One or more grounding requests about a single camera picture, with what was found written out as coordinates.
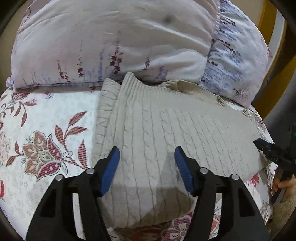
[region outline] hand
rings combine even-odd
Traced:
[[[287,188],[283,198],[290,197],[295,192],[295,189],[296,189],[295,176],[293,175],[291,179],[287,179],[285,181],[280,182],[280,180],[276,177],[276,174],[277,174],[277,169],[275,171],[274,182],[272,184],[271,192],[275,193],[279,188],[280,189]]]

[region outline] white floral pillow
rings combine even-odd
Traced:
[[[220,24],[200,86],[248,107],[265,77],[268,47],[239,8],[228,0],[220,3]]]
[[[143,81],[199,82],[219,0],[35,0],[12,52],[15,88]]]

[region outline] floral bedsheet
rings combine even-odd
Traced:
[[[38,88],[30,93],[16,93],[9,88],[0,97],[0,207],[22,238],[54,176],[57,173],[67,177],[79,175],[91,166],[99,97],[100,91],[95,88],[75,91],[70,87]],[[255,110],[226,103],[252,116],[262,138],[272,141]],[[275,168],[276,165],[270,164],[245,183],[265,222],[272,214],[269,186]],[[80,219],[75,198],[74,206],[75,220]],[[112,241],[182,241],[192,214],[193,210],[152,227],[109,228],[108,232]],[[218,233],[220,215],[221,201],[215,207],[210,238]],[[82,226],[76,224],[76,229],[83,238]]]

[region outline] metal screw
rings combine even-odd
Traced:
[[[87,174],[93,174],[94,173],[94,169],[93,168],[88,168],[87,170],[86,170],[86,173]]]
[[[57,180],[57,181],[60,181],[60,180],[62,180],[64,178],[64,176],[62,175],[62,174],[58,174],[56,177],[55,177],[55,179]]]
[[[231,178],[233,179],[233,180],[238,180],[239,179],[239,176],[237,175],[237,174],[232,174],[231,175]]]
[[[205,167],[202,167],[202,168],[200,169],[200,172],[201,172],[202,174],[207,174],[207,173],[209,172],[209,170],[206,169]]]

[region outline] sleeve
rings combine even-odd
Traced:
[[[284,227],[296,207],[296,189],[288,198],[282,199],[281,203],[273,207],[272,222],[267,225],[273,239]]]

